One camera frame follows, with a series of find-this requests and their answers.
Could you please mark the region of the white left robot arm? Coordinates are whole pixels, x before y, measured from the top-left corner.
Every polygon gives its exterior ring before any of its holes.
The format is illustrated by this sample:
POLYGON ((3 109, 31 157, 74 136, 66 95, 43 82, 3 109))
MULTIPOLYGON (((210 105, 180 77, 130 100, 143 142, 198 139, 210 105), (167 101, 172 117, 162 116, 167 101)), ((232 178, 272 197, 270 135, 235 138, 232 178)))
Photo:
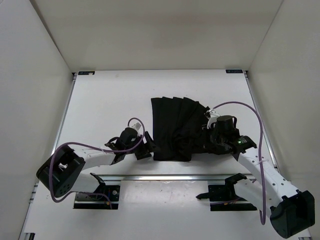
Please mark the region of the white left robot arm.
POLYGON ((100 166, 115 165, 134 155, 137 160, 151 157, 160 148, 148 132, 139 134, 133 127, 125 128, 120 136, 111 138, 101 148, 72 149, 69 144, 60 146, 56 152, 37 170, 36 177, 50 191, 55 200, 68 193, 82 193, 93 199, 107 199, 105 182, 95 173, 83 171, 100 166))

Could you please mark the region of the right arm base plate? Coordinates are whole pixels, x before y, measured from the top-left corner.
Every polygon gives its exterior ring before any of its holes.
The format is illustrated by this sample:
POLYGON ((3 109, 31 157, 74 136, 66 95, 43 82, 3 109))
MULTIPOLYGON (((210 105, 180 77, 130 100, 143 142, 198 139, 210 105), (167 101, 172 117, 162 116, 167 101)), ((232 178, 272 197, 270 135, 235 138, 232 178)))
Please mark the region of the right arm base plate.
POLYGON ((208 185, 208 191, 196 196, 197 200, 209 200, 211 212, 256 211, 246 199, 234 195, 225 185, 208 185))

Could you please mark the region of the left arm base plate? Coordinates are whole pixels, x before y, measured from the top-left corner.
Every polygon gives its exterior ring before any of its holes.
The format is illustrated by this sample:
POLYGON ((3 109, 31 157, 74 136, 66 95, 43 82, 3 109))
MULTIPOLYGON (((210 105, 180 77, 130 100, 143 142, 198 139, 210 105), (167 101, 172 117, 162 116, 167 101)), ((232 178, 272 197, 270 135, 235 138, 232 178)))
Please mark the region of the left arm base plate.
POLYGON ((78 210, 117 210, 120 200, 120 185, 105 185, 102 194, 106 195, 87 195, 77 193, 75 195, 73 208, 78 210))

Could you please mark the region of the black pleated skirt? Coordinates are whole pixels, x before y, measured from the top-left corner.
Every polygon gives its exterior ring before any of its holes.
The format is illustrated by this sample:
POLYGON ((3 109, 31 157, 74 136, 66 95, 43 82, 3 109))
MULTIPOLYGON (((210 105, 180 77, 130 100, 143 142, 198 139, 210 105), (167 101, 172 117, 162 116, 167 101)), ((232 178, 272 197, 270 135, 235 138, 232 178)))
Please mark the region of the black pleated skirt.
POLYGON ((151 98, 153 140, 159 147, 155 161, 189 162, 194 154, 204 154, 203 128, 210 109, 199 101, 184 97, 151 98))

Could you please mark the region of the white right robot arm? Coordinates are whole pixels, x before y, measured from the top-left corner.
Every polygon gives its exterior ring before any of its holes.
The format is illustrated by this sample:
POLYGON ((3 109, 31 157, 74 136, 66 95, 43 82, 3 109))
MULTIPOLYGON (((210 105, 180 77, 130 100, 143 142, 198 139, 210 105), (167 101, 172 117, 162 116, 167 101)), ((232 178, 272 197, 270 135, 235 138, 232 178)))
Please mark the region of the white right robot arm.
POLYGON ((273 229, 285 239, 315 224, 314 196, 287 181, 262 157, 261 149, 250 137, 240 135, 236 117, 210 112, 203 132, 204 147, 209 153, 231 155, 254 179, 237 173, 226 178, 224 185, 199 194, 197 199, 224 199, 225 204, 245 199, 260 211, 263 219, 269 218, 273 229))

